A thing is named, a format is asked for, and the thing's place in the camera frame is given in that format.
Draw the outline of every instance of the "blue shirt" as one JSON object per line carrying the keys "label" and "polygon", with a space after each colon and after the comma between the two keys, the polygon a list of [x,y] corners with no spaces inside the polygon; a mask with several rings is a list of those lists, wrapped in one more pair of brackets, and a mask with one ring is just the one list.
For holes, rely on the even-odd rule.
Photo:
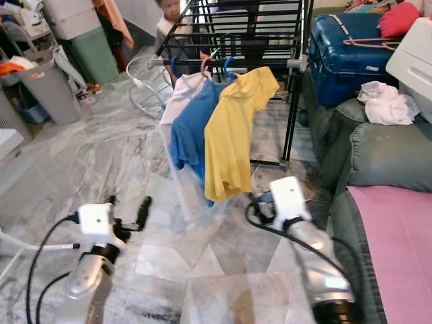
{"label": "blue shirt", "polygon": [[205,80],[202,90],[174,120],[171,129],[171,156],[177,169],[189,164],[204,183],[204,129],[215,110],[219,95],[229,84]]}

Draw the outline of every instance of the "black metal rack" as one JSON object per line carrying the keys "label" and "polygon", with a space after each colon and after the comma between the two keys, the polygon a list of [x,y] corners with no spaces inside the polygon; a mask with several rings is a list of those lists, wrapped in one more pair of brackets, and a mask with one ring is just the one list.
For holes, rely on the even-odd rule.
{"label": "black metal rack", "polygon": [[[215,68],[219,81],[221,68],[230,57],[236,57],[229,64],[231,68],[269,66],[276,76],[285,76],[286,97],[272,99],[286,100],[290,104],[280,161],[250,160],[251,163],[285,166],[290,159],[301,73],[306,69],[306,27],[312,7],[313,0],[190,0],[150,60],[149,67],[171,65],[171,60],[158,57],[165,49],[168,53],[180,49],[192,58],[177,60],[176,65],[198,67],[202,62],[194,57],[199,57],[199,51],[213,53],[207,65]],[[189,26],[192,31],[176,34],[178,26]],[[190,44],[176,41],[179,36],[190,38]]]}

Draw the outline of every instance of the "pink cloth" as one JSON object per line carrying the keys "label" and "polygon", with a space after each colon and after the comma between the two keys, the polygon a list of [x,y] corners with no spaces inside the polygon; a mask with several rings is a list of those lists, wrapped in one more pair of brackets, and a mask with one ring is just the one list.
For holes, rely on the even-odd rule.
{"label": "pink cloth", "polygon": [[92,0],[92,1],[93,1],[93,5],[96,7],[98,12],[111,22],[113,28],[123,34],[125,44],[130,49],[133,48],[134,40],[132,39],[132,36],[130,36],[128,27],[126,26],[122,14],[120,13],[119,8],[115,4],[114,0]]}
{"label": "pink cloth", "polygon": [[388,323],[432,323],[432,194],[348,189],[363,220]]}

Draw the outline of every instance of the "blue suitcase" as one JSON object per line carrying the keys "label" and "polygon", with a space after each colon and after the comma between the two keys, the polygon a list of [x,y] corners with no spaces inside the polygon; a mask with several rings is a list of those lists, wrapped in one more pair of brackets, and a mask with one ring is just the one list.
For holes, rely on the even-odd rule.
{"label": "blue suitcase", "polygon": [[[379,13],[336,15],[351,38],[380,38]],[[317,96],[324,106],[335,107],[356,96],[362,84],[380,81],[393,86],[398,82],[385,71],[393,51],[345,45],[348,39],[335,18],[317,16],[310,36],[309,65]]]}

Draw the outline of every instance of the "yellow shirt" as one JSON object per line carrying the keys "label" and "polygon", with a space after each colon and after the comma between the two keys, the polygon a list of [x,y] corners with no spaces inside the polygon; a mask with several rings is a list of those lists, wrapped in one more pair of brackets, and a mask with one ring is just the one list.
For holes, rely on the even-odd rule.
{"label": "yellow shirt", "polygon": [[267,108],[279,85],[268,67],[238,76],[225,88],[205,128],[205,196],[225,200],[250,192],[254,112]]}

